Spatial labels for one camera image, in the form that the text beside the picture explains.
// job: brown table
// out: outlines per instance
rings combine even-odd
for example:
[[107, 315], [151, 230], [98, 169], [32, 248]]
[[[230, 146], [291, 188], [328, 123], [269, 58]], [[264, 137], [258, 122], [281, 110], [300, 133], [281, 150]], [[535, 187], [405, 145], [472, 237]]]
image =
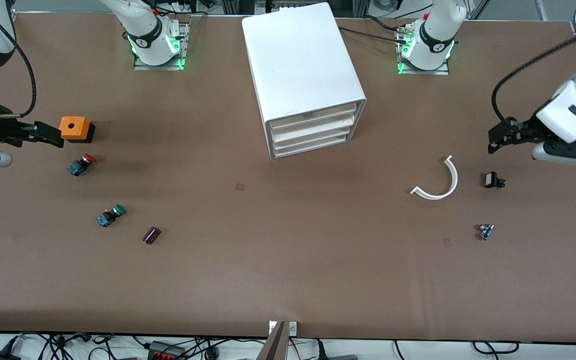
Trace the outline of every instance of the brown table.
[[[0, 169], [0, 330], [247, 337], [287, 319], [301, 337], [576, 342], [576, 167], [533, 161], [530, 145], [486, 150], [494, 84], [567, 23], [464, 23], [450, 76], [397, 75], [390, 43], [344, 34], [368, 98], [354, 139], [272, 161], [241, 20], [205, 19], [184, 71], [133, 71], [112, 14], [20, 14], [29, 119], [87, 116], [97, 133], [0, 145], [14, 156]], [[573, 46], [512, 80], [500, 108], [527, 119], [575, 71]], [[29, 101], [16, 55], [0, 103]], [[66, 167], [84, 152], [99, 162], [77, 178]], [[445, 192], [448, 155], [456, 191], [409, 194]], [[482, 187], [489, 171], [507, 187]], [[116, 203], [128, 214], [99, 227]], [[147, 246], [151, 226], [163, 233]]]

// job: white floor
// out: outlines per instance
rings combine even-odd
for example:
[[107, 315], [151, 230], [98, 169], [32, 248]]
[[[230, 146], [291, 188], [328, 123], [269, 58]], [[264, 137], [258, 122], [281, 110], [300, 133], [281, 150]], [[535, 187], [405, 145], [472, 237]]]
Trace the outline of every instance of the white floor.
[[[0, 333], [0, 350], [6, 343], [16, 335], [15, 333]], [[175, 344], [190, 337], [144, 337], [138, 336], [142, 342], [154, 340]], [[317, 342], [312, 339], [295, 339], [301, 360], [307, 360], [319, 355]], [[389, 340], [334, 340], [323, 339], [326, 355], [334, 356], [355, 355], [358, 360], [400, 360], [394, 342]], [[12, 354], [22, 360], [38, 359], [46, 341], [37, 335], [23, 335], [16, 340]], [[194, 345], [194, 342], [185, 344], [186, 349]], [[399, 348], [405, 360], [492, 360], [492, 355], [482, 355], [473, 349], [471, 342], [462, 341], [398, 341]], [[92, 349], [100, 345], [92, 341], [82, 342], [74, 340], [66, 346], [68, 353], [74, 360], [85, 360], [89, 358]], [[116, 336], [109, 342], [110, 349], [115, 358], [121, 360], [126, 358], [137, 358], [146, 360], [148, 351], [137, 344], [130, 336]], [[237, 342], [228, 341], [219, 348], [219, 360], [254, 360], [256, 359], [263, 345], [257, 342]], [[495, 344], [492, 346], [499, 351], [506, 351], [514, 347], [511, 344]], [[478, 344], [481, 350], [487, 350], [482, 343]], [[509, 355], [499, 355], [500, 360], [576, 360], [576, 345], [560, 344], [521, 344], [519, 350]], [[44, 352], [44, 359], [50, 360], [50, 347]], [[96, 350], [90, 357], [92, 360], [108, 360], [108, 354], [103, 350]], [[194, 356], [191, 360], [202, 360], [201, 355]], [[298, 360], [295, 350], [290, 346], [286, 360]]]

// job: white curved handle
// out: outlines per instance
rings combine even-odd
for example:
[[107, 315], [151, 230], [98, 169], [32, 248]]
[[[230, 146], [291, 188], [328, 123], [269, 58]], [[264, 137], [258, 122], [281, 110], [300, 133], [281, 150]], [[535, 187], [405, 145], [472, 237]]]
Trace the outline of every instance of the white curved handle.
[[452, 194], [455, 191], [455, 189], [457, 189], [457, 180], [458, 180], [457, 168], [455, 167], [455, 164], [453, 164], [453, 162], [450, 161], [450, 159], [452, 158], [453, 156], [449, 155], [448, 157], [446, 157], [446, 160], [443, 161], [443, 163], [446, 164], [446, 166], [448, 167], [448, 170], [450, 170], [450, 175], [452, 175], [452, 184], [450, 184], [450, 189], [448, 189], [448, 192], [446, 192], [445, 194], [429, 194], [420, 189], [419, 186], [415, 186], [414, 189], [410, 191], [410, 194], [416, 193], [418, 196], [421, 196], [421, 198], [428, 200], [439, 200]]

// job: white drawer organizer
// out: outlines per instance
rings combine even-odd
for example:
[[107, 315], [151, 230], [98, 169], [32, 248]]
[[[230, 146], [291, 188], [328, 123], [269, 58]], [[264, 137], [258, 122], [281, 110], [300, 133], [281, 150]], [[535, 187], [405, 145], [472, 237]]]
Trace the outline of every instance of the white drawer organizer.
[[242, 26], [270, 157], [350, 141], [366, 96], [328, 3]]

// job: orange push button box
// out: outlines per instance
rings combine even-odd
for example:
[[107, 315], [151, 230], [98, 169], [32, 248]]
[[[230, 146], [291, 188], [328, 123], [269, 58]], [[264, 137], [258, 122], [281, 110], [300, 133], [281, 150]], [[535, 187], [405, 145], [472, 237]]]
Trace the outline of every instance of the orange push button box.
[[86, 116], [64, 116], [59, 125], [61, 138], [73, 143], [91, 143], [95, 125]]

